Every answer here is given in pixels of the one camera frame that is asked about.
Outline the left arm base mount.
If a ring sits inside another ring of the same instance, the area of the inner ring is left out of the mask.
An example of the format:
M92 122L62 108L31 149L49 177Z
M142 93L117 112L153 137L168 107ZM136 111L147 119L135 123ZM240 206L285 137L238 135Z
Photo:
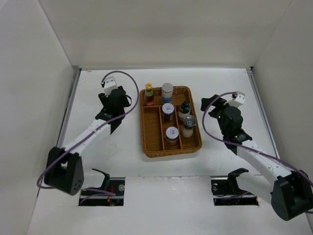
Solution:
M111 177L108 173L93 168L85 173L79 206L85 207L115 207L124 205L124 177Z

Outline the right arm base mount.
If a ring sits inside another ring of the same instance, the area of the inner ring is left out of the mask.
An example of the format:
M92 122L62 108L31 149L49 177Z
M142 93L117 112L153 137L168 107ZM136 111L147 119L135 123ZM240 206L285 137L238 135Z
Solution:
M259 206L257 196L238 187L237 177L246 172L248 172L247 169L239 168L227 176L211 179L211 191L215 206Z

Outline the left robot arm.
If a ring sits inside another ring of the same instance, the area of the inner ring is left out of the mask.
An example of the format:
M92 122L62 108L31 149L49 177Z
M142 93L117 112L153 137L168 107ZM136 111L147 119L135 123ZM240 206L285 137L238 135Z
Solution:
M61 148L53 147L48 154L44 183L69 195L88 188L105 195L110 189L110 183L105 180L107 173L96 168L84 171L83 164L96 146L121 124L131 98L122 86L98 96L103 108L91 125L72 142Z

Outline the silver-topped white seasoning grinder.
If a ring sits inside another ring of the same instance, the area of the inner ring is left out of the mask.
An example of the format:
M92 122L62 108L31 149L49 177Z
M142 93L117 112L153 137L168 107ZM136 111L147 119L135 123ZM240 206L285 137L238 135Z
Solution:
M188 115L183 120L182 135L185 138L190 138L194 133L194 127L197 124L197 120L193 115Z

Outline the blue-label jar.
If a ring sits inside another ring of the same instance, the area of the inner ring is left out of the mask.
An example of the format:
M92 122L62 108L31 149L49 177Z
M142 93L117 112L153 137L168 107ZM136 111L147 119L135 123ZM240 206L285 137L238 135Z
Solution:
M161 87L161 101L162 103L171 103L173 96L173 85L171 83L164 83Z

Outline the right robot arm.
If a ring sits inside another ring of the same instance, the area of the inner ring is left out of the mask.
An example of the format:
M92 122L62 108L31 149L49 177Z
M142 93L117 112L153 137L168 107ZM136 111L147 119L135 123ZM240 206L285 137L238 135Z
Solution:
M257 145L242 129L243 117L239 106L245 102L242 92L230 92L230 100L224 94L201 99L201 110L218 122L222 139L236 156L252 165L261 177L252 176L245 168L228 174L227 188L231 193L244 190L267 201L275 213L289 221L303 213L313 212L313 183L307 174L291 164L273 157Z

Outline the white-lid dark spice jar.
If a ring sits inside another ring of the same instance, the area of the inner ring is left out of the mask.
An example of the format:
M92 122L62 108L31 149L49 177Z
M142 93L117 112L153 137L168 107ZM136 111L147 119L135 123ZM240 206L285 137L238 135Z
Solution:
M174 106L171 103L164 103L162 105L162 118L164 121L171 121L174 115Z

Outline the black-capped white seasoning shaker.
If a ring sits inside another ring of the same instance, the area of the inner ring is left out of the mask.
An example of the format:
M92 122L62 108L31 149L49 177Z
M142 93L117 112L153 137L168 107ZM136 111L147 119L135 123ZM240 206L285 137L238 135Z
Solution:
M184 101L179 106L178 117L179 121L183 122L184 118L191 113L191 104L188 101Z

